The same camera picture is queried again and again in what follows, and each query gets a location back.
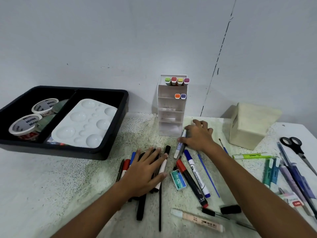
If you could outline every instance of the paint palette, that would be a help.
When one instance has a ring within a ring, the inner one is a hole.
[[[167,85],[165,79],[176,82],[189,80],[186,75],[161,75],[158,82],[158,133],[162,136],[179,137],[183,131],[184,111],[188,85]]]
[[[97,148],[117,108],[93,99],[82,99],[55,127],[52,138],[76,147]]]

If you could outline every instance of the scissors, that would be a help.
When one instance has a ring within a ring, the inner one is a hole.
[[[310,164],[310,162],[306,159],[304,152],[302,151],[302,149],[300,148],[301,145],[303,144],[301,142],[300,139],[296,138],[296,137],[290,137],[290,138],[286,138],[286,137],[281,137],[280,138],[280,142],[282,144],[284,144],[287,147],[290,147],[304,162],[305,164],[307,164],[307,166],[314,172],[314,174],[317,176],[317,172],[315,171],[315,169],[312,167],[312,165]]]

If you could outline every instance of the beige box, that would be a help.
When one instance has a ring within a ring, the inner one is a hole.
[[[229,143],[254,150],[281,115],[279,109],[238,103],[231,118]]]

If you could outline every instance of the divided black tray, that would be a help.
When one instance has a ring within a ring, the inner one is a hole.
[[[125,116],[128,96],[129,94],[126,90],[120,89],[34,87],[0,110],[0,119],[6,120],[0,127],[0,148],[15,152],[105,160],[110,153]],[[8,132],[10,125],[15,120],[31,114],[32,106],[47,98],[57,98],[59,101],[69,99],[69,101],[42,130],[36,141],[23,141]],[[50,136],[56,125],[80,100],[85,98],[94,99],[117,108],[117,112],[100,146],[97,148],[81,148],[45,143],[45,140]]]

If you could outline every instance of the white tape roll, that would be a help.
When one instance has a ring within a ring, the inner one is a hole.
[[[11,124],[9,133],[22,140],[35,140],[39,135],[39,132],[35,131],[35,124],[40,119],[42,116],[39,114],[26,115]]]
[[[49,98],[49,99],[45,99],[42,100],[40,102],[38,102],[37,104],[35,104],[31,111],[34,114],[40,114],[43,117],[53,114],[54,112],[52,111],[52,108],[54,106],[54,104],[56,104],[58,102],[58,99],[56,98]]]

